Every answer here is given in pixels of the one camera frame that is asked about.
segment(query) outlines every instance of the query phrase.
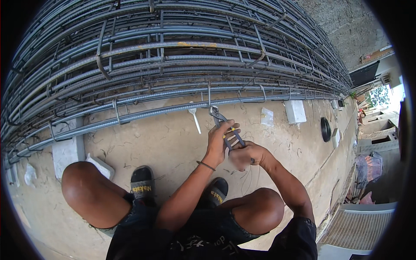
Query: white plastic spoon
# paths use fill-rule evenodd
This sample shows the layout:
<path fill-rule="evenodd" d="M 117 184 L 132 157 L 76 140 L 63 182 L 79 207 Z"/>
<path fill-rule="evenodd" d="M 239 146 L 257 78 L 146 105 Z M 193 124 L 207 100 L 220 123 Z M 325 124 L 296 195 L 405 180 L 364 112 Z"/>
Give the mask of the white plastic spoon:
<path fill-rule="evenodd" d="M 198 119 L 196 118 L 196 108 L 192 108 L 192 109 L 188 109 L 189 113 L 193 114 L 193 119 L 195 119 L 195 124 L 196 124 L 196 128 L 198 128 L 198 133 L 201 134 L 201 128 L 199 128 L 199 123 L 198 123 Z"/>

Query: pliers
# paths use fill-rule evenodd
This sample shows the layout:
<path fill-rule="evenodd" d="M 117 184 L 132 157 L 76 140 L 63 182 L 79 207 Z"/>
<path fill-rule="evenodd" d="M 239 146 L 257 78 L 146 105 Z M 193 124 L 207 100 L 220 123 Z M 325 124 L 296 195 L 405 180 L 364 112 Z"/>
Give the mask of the pliers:
<path fill-rule="evenodd" d="M 220 128 L 220 121 L 227 121 L 227 119 L 225 118 L 225 116 L 221 115 L 221 113 L 219 112 L 219 109 L 217 106 L 211 106 L 209 108 L 209 115 L 214 117 L 214 122 L 215 125 L 217 126 L 217 128 Z M 234 132 L 235 136 L 237 137 L 238 141 L 240 142 L 240 144 L 245 147 L 245 143 L 244 141 L 241 139 L 240 135 L 238 134 L 237 130 L 234 127 L 231 127 L 231 131 Z M 233 147 L 231 146 L 230 142 L 227 140 L 227 138 L 225 138 L 225 135 L 223 135 L 224 138 L 224 142 L 228 147 L 228 152 L 230 152 Z"/>

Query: black sandal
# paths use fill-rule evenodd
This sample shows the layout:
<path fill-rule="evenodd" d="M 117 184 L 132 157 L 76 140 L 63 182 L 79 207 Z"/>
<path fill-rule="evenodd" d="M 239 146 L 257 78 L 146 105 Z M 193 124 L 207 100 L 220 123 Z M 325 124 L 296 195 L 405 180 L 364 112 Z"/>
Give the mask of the black sandal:
<path fill-rule="evenodd" d="M 131 191 L 136 200 L 143 201 L 146 206 L 155 207 L 155 180 L 149 166 L 137 167 L 131 174 Z"/>
<path fill-rule="evenodd" d="M 228 194 L 228 183 L 222 177 L 215 178 L 202 193 L 197 209 L 215 208 L 222 204 Z"/>

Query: bracelet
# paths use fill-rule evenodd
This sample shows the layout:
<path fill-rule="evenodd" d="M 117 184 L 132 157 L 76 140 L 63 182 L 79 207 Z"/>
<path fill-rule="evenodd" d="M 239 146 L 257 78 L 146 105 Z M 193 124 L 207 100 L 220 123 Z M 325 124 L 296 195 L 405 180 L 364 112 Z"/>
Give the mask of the bracelet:
<path fill-rule="evenodd" d="M 196 161 L 198 164 L 202 164 L 202 165 L 205 165 L 206 167 L 208 167 L 209 169 L 211 169 L 211 170 L 213 170 L 213 171 L 215 171 L 215 169 L 214 168 L 212 168 L 211 166 L 209 166 L 209 165 L 207 165 L 207 164 L 205 164 L 205 163 L 203 163 L 203 162 L 201 162 L 201 161 Z"/>

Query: rebar cage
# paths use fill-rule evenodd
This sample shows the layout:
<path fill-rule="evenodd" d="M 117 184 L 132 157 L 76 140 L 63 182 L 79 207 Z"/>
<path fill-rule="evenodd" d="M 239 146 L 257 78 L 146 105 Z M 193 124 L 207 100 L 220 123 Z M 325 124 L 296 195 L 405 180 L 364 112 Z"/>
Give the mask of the rebar cage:
<path fill-rule="evenodd" d="M 12 65 L 1 113 L 7 165 L 54 142 L 147 116 L 214 104 L 340 99 L 352 85 L 326 34 L 291 0 L 49 0 Z M 211 93 L 226 92 L 238 94 L 211 101 Z M 195 94 L 208 100 L 118 113 L 120 106 Z M 52 132 L 108 109 L 115 118 Z M 48 128 L 51 138 L 41 140 L 37 134 Z"/>

